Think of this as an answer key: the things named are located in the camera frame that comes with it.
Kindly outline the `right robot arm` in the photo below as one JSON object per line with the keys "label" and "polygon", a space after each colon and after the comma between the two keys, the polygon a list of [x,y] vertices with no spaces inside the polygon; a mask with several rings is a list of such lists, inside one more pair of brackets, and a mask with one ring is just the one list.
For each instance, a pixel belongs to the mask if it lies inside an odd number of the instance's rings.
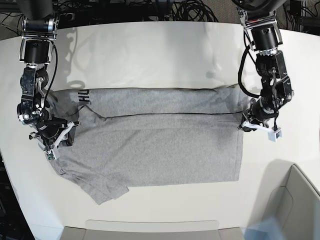
{"label": "right robot arm", "polygon": [[78,125],[49,113],[48,95],[54,80],[49,79],[47,67],[52,57],[58,55],[55,41],[60,16],[51,0],[19,0],[17,5],[23,14],[19,60],[25,64],[17,117],[36,130],[29,137],[51,153],[61,143],[72,146],[70,131]]}

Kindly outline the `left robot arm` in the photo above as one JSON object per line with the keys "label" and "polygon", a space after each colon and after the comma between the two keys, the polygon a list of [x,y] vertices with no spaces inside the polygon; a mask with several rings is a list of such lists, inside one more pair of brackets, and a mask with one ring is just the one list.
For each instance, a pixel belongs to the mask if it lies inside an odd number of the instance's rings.
{"label": "left robot arm", "polygon": [[[276,120],[279,110],[292,100],[294,92],[288,76],[283,44],[276,20],[276,12],[283,0],[235,0],[243,35],[248,39],[238,70],[240,89],[251,98],[249,108],[242,113],[239,129],[244,132],[268,128],[270,119]],[[256,53],[255,69],[261,77],[259,94],[249,92],[242,83],[243,69],[249,51]]]}

